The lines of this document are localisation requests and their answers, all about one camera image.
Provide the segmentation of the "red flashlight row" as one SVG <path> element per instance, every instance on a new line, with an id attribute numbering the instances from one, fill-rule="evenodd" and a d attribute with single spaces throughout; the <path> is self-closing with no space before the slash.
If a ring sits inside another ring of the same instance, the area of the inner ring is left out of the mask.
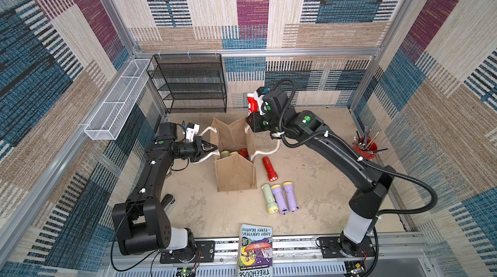
<path id="1" fill-rule="evenodd" d="M 248 102 L 249 114 L 252 114 L 253 112 L 259 111 L 257 93 L 247 93 L 247 102 Z"/>

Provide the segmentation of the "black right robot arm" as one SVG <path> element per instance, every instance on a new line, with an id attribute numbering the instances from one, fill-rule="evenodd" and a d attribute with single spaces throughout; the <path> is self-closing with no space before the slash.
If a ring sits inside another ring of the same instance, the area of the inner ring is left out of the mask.
<path id="1" fill-rule="evenodd" d="M 283 135 L 314 150 L 337 167 L 356 187 L 349 201 L 348 222 L 337 242 L 345 257 L 356 256 L 377 220 L 377 213 L 393 179 L 358 154 L 351 145 L 338 137 L 331 128 L 309 110 L 297 112 L 283 91 L 259 88 L 247 96 L 247 124 L 254 133 L 270 132 Z"/>

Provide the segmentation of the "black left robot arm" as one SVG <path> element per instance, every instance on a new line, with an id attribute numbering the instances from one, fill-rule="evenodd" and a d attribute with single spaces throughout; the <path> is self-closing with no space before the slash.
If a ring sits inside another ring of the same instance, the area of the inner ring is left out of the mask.
<path id="1" fill-rule="evenodd" d="M 174 197 L 161 194 L 175 160 L 199 163 L 217 149 L 198 135 L 179 140 L 176 123 L 159 125 L 158 134 L 145 150 L 146 164 L 137 186 L 125 202 L 113 207 L 111 213 L 115 239 L 122 255 L 161 251 L 189 260 L 197 254 L 192 231 L 172 227 L 168 218 L 166 208 Z"/>

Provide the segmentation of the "brown jute tote bag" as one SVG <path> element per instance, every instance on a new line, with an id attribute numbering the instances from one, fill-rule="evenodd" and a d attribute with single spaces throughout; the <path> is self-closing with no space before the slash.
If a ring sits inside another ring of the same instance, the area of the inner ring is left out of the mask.
<path id="1" fill-rule="evenodd" d="M 200 135 L 203 136 L 207 132 L 211 132 L 210 143 L 218 147 L 218 151 L 213 153 L 217 191 L 235 192 L 257 189 L 256 157 L 276 153 L 280 144 L 277 143 L 274 149 L 267 151 L 256 148 L 252 137 L 253 132 L 244 119 L 226 124 L 215 118 Z M 239 152 L 244 148 L 248 150 L 249 159 L 240 154 L 221 159 L 222 151 Z"/>

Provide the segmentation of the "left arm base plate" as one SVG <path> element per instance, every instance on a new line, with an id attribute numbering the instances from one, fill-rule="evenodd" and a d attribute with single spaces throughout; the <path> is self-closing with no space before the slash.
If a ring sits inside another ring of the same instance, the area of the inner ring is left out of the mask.
<path id="1" fill-rule="evenodd" d="M 213 240 L 195 241 L 186 248 L 176 251 L 162 252 L 160 255 L 160 264 L 187 264 L 193 265 L 200 262 L 212 263 L 216 251 L 216 242 Z"/>

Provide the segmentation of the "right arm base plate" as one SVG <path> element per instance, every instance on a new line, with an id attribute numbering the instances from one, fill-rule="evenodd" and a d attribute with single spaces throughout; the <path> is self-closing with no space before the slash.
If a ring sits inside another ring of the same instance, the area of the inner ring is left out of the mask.
<path id="1" fill-rule="evenodd" d="M 376 255 L 375 242 L 365 236 L 361 243 L 354 243 L 343 235 L 322 236 L 315 240 L 323 258 L 364 258 Z"/>

